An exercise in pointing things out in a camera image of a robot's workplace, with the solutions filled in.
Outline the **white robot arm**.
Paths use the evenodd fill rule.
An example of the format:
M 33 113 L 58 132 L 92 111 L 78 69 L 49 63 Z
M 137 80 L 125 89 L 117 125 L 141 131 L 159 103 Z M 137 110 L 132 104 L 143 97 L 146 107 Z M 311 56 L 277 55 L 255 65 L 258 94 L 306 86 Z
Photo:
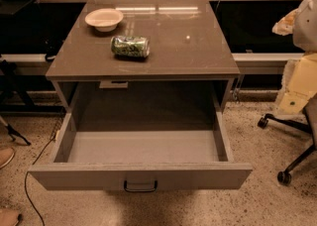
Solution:
M 317 52 L 317 0 L 303 0 L 272 27 L 281 36 L 292 35 L 293 43 L 309 53 Z

